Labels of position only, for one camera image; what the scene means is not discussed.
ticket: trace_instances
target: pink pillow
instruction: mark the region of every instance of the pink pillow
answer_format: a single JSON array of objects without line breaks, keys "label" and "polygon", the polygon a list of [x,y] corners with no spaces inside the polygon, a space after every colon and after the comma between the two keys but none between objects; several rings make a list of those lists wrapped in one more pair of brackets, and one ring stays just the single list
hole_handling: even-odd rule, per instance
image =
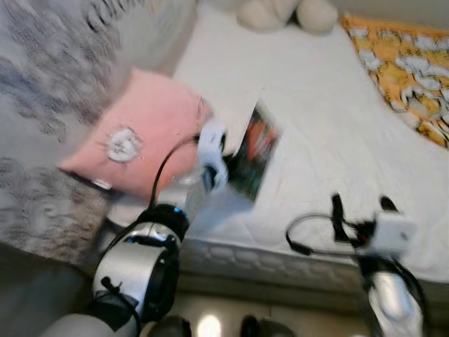
[{"label": "pink pillow", "polygon": [[[184,84],[133,70],[124,95],[60,168],[103,187],[149,199],[161,162],[178,142],[200,132],[209,115],[201,96]],[[168,160],[158,192],[195,163],[196,145],[181,147]]]}]

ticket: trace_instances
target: orange pillow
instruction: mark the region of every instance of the orange pillow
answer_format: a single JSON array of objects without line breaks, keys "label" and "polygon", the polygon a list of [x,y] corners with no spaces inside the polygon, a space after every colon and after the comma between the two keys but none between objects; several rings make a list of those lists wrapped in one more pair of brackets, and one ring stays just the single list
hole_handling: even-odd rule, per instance
[{"label": "orange pillow", "polygon": [[[201,131],[210,110],[184,84],[133,70],[124,95],[105,112],[81,149],[60,168],[149,199],[166,155],[182,140]],[[168,160],[158,191],[196,163],[196,145],[181,147]]]}]

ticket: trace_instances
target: white plush toy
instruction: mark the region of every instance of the white plush toy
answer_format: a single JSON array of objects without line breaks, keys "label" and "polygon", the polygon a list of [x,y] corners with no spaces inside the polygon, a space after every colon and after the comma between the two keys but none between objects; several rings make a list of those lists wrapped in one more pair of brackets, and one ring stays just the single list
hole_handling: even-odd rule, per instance
[{"label": "white plush toy", "polygon": [[318,34],[330,32],[338,18],[327,0],[250,0],[239,9],[237,20],[248,29],[269,32],[284,27],[295,10],[301,28]]}]

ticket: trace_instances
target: card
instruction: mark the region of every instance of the card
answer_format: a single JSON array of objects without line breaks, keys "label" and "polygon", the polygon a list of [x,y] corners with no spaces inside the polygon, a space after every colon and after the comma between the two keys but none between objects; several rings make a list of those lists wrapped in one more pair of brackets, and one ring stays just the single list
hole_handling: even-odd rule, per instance
[{"label": "card", "polygon": [[229,184],[255,201],[280,134],[262,102],[257,102],[241,146],[229,169]]}]

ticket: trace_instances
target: white bedsheet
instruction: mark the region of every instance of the white bedsheet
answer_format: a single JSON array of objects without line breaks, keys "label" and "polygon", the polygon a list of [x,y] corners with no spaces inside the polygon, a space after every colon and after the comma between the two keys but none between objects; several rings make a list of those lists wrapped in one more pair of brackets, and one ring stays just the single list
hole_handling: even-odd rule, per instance
[{"label": "white bedsheet", "polygon": [[[212,105],[229,130],[228,149],[259,98],[283,130],[254,207],[231,190],[213,198],[187,241],[291,256],[284,230],[295,216],[328,213],[339,192],[348,218],[370,219],[385,194],[418,226],[405,265],[420,278],[449,282],[449,152],[395,116],[340,26],[326,37],[296,26],[256,34],[200,3],[175,78]],[[332,248],[331,231],[314,223],[295,237]]]}]

